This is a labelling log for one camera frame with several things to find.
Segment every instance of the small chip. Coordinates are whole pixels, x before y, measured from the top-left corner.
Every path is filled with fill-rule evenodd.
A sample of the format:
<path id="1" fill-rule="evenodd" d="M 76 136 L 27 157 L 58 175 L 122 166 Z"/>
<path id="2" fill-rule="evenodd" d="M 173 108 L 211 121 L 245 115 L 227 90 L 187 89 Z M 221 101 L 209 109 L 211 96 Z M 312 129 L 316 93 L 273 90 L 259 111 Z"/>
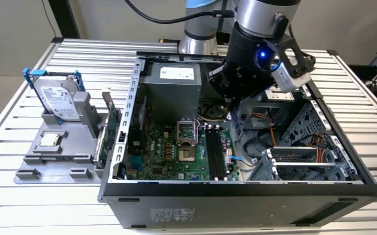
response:
<path id="1" fill-rule="evenodd" d="M 59 139 L 59 134 L 46 133 L 40 141 L 40 146 L 55 147 L 59 144 Z"/>
<path id="2" fill-rule="evenodd" d="M 163 174 L 162 168 L 154 167 L 152 173 L 154 173 L 154 175 L 162 175 Z"/>

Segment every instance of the green circuit board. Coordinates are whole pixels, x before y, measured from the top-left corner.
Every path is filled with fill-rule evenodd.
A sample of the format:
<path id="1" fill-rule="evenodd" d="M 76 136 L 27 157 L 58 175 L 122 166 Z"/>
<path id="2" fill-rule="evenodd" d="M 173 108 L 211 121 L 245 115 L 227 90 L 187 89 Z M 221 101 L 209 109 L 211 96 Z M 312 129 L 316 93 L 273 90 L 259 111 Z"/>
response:
<path id="1" fill-rule="evenodd" d="M 185 135 L 191 130 L 182 130 Z M 177 145 L 177 126 L 150 125 L 147 129 L 147 147 L 143 152 L 142 170 L 130 176 L 138 180 L 213 180 L 209 174 L 209 159 L 205 129 L 199 130 L 195 147 Z M 221 131 L 225 147 L 231 149 L 230 132 Z M 238 180 L 235 163 L 227 180 Z"/>

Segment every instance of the motherboard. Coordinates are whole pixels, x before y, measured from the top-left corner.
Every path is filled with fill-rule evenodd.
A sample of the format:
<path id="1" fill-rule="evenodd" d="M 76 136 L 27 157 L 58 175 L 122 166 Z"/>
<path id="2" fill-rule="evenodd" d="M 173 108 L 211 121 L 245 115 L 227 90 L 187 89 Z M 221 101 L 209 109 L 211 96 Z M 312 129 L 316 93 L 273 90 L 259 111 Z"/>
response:
<path id="1" fill-rule="evenodd" d="M 215 164 L 223 169 L 222 180 L 238 180 L 235 162 L 230 160 L 234 151 L 229 129 L 214 128 L 218 143 L 213 143 L 215 146 L 213 148 L 218 153 L 213 153 L 214 162 L 211 162 L 206 134 L 211 131 L 195 124 L 191 126 L 193 128 L 187 124 L 148 125 L 146 149 L 139 156 L 130 158 L 127 172 L 130 180 L 215 180 L 210 174 L 214 172 Z M 195 139 L 197 143 L 183 143 L 181 137 L 183 140 Z"/>

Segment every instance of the blue connector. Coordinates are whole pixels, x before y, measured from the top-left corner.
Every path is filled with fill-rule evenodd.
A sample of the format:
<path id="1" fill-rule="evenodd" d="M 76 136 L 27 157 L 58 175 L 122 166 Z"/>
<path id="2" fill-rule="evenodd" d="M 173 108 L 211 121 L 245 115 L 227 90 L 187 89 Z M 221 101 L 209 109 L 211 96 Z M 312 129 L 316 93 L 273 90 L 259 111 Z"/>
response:
<path id="1" fill-rule="evenodd" d="M 229 158 L 230 158 L 230 159 L 234 159 L 235 161 L 242 161 L 242 160 L 243 160 L 242 157 L 237 157 L 237 156 L 234 156 L 234 155 L 230 155 Z"/>
<path id="2" fill-rule="evenodd" d="M 40 100 L 40 103 L 43 105 L 43 108 L 44 108 L 44 113 L 48 114 L 50 113 L 50 110 L 47 109 L 46 105 L 44 105 L 44 102 L 43 102 L 43 99 L 40 97 L 40 94 L 36 90 L 36 87 L 33 86 L 33 82 L 31 80 L 31 77 L 29 75 L 32 76 L 46 76 L 47 75 L 47 71 L 46 70 L 33 70 L 32 72 L 29 72 L 29 68 L 24 68 L 23 69 L 23 76 L 24 76 L 24 79 L 29 85 L 29 88 L 33 89 L 33 91 L 36 92 L 36 95 L 37 95 L 37 99 Z M 60 117 L 58 117 L 58 123 L 59 124 L 63 124 L 63 119 Z"/>
<path id="3" fill-rule="evenodd" d="M 40 103 L 42 103 L 43 108 L 44 108 L 44 113 L 48 114 L 48 113 L 50 113 L 50 110 L 48 110 L 47 107 L 44 106 L 43 99 L 42 99 L 42 97 L 40 97 L 40 95 L 39 95 L 39 92 L 36 91 L 35 86 L 33 86 L 33 83 L 32 83 L 32 80 L 31 80 L 31 77 L 29 77 L 29 68 L 27 68 L 27 67 L 23 69 L 23 76 L 24 76 L 24 79 L 25 79 L 25 81 L 27 81 L 27 83 L 28 83 L 28 85 L 29 85 L 29 88 L 33 89 L 33 91 L 36 92 L 37 98 L 39 98 Z"/>
<path id="4" fill-rule="evenodd" d="M 74 76 L 78 78 L 78 88 L 80 92 L 86 91 L 84 82 L 83 82 L 83 75 L 78 70 L 75 70 Z"/>

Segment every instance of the robotic arm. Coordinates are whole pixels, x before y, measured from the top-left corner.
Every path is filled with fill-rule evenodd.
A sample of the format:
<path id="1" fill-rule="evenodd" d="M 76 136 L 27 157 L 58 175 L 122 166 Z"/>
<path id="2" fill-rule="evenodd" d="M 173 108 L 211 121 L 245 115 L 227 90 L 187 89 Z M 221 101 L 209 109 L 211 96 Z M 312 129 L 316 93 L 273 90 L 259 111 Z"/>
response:
<path id="1" fill-rule="evenodd" d="M 189 16 L 166 21 L 126 2 L 152 22 L 186 21 L 179 53 L 217 54 L 215 33 L 222 30 L 223 18 L 234 17 L 226 60 L 209 73 L 210 84 L 230 109 L 275 83 L 282 92 L 290 92 L 312 80 L 316 59 L 285 34 L 301 0 L 187 0 Z"/>
<path id="2" fill-rule="evenodd" d="M 239 1 L 226 61 L 209 75 L 230 108 L 275 82 L 290 92 L 312 80 L 316 59 L 285 34 L 298 4 L 299 0 Z"/>

